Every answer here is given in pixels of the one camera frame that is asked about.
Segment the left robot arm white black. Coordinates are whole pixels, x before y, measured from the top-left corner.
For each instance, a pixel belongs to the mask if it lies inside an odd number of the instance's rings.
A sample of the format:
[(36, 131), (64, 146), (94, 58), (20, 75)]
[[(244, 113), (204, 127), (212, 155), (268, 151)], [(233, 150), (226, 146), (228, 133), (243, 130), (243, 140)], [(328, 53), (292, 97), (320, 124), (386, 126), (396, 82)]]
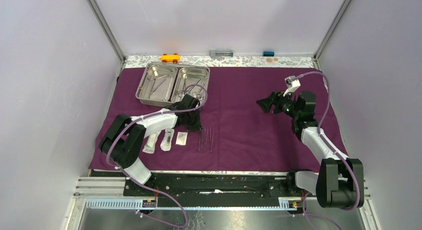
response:
[(144, 196), (154, 191), (151, 171), (140, 160), (139, 154), (145, 138), (166, 129), (184, 126), (187, 131), (202, 130), (200, 111), (203, 103), (184, 95), (161, 110), (140, 116), (117, 115), (99, 143), (99, 150), (109, 164), (115, 164), (135, 182), (135, 189)]

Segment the long white sterile packet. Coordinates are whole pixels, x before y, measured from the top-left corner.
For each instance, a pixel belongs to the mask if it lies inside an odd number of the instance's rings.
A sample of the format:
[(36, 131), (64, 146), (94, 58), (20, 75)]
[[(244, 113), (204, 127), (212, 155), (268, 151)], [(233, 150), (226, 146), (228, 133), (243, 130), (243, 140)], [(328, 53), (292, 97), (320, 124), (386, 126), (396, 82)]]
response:
[(148, 139), (142, 149), (142, 152), (147, 153), (147, 154), (153, 154), (155, 152), (156, 142), (160, 133), (161, 131), (158, 131), (148, 136)]

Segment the perforated steel instrument tray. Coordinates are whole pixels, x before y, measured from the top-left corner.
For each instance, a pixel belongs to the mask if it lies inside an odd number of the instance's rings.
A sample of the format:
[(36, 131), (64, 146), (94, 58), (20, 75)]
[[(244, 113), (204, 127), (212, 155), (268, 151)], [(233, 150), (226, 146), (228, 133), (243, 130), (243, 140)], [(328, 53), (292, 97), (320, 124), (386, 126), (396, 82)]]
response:
[[(169, 77), (152, 96), (150, 96), (154, 80), (157, 77), (166, 74), (171, 74), (172, 76)], [(196, 87), (188, 94), (202, 102), (205, 97), (205, 91), (208, 89), (210, 68), (159, 62), (147, 64), (135, 93), (135, 97), (142, 104), (157, 107), (164, 107), (174, 102), (181, 101), (182, 98), (176, 97), (176, 92), (184, 78), (201, 79), (199, 84), (192, 84), (192, 86)]]

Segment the steel tweezers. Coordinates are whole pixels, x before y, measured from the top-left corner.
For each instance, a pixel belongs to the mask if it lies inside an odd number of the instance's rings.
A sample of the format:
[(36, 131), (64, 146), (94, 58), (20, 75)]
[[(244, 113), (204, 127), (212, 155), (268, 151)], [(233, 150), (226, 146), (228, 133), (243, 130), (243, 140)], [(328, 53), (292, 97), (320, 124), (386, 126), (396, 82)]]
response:
[(198, 141), (198, 151), (201, 150), (201, 142), (202, 142), (203, 131), (199, 131), (199, 141)]
[(210, 152), (212, 152), (213, 139), (214, 139), (214, 127), (210, 129)]

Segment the purple cloth wrap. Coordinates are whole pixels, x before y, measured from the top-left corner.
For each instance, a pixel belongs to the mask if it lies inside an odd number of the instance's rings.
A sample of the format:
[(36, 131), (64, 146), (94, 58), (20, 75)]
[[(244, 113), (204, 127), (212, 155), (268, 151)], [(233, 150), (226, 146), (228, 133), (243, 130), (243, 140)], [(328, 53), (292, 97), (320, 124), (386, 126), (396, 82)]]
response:
[(172, 145), (170, 151), (157, 147), (153, 154), (142, 152), (140, 159), (152, 171), (319, 171), (319, 162), (292, 132), (291, 118), (266, 114), (256, 103), (285, 90), (285, 78), (299, 74), (304, 74), (300, 92), (316, 95), (315, 118), (345, 152), (335, 113), (326, 105), (322, 76), (312, 68), (212, 67), (208, 100), (200, 112), (202, 126), (214, 127), (212, 152), (210, 138), (206, 152), (203, 143), (198, 151), (199, 133), (191, 132), (185, 146)]

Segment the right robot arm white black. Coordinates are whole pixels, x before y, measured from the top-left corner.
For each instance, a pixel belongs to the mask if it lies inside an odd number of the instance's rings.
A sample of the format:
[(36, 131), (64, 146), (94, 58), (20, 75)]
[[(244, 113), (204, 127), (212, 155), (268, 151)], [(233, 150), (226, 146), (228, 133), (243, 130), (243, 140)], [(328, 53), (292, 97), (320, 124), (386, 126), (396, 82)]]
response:
[(307, 190), (323, 208), (360, 208), (364, 204), (363, 164), (341, 152), (325, 135), (315, 119), (316, 99), (310, 91), (303, 91), (298, 97), (272, 92), (256, 102), (265, 113), (291, 117), (292, 132), (320, 164), (317, 174), (311, 170), (293, 171), (293, 178), (285, 183), (286, 191), (298, 196)]

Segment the steel scalpel handle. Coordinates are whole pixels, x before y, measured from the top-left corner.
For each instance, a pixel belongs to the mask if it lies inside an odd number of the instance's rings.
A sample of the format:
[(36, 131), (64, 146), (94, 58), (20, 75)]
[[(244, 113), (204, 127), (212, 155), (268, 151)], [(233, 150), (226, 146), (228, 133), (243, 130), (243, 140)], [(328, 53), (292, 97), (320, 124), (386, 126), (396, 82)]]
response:
[(209, 128), (206, 127), (204, 129), (204, 147), (203, 147), (203, 152), (206, 152), (207, 141), (208, 141), (208, 133), (209, 133)]

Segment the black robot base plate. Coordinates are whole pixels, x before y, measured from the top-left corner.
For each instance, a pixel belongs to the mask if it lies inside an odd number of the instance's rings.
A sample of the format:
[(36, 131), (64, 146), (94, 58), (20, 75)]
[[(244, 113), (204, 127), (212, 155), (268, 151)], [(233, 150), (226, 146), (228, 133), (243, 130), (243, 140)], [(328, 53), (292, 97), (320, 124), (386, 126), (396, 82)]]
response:
[(126, 180), (123, 195), (168, 199), (176, 204), (255, 203), (259, 199), (281, 198), (296, 207), (306, 194), (295, 186), (291, 172), (282, 176), (153, 173), (144, 185), (142, 188)]

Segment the small white sterile packet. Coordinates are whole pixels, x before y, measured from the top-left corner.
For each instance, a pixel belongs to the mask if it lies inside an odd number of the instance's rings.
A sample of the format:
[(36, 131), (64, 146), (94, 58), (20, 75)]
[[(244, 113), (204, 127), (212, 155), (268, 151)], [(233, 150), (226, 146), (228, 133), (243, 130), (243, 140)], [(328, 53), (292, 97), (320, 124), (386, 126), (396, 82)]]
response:
[(185, 146), (187, 143), (187, 137), (188, 137), (187, 132), (178, 132), (175, 144), (179, 146)]

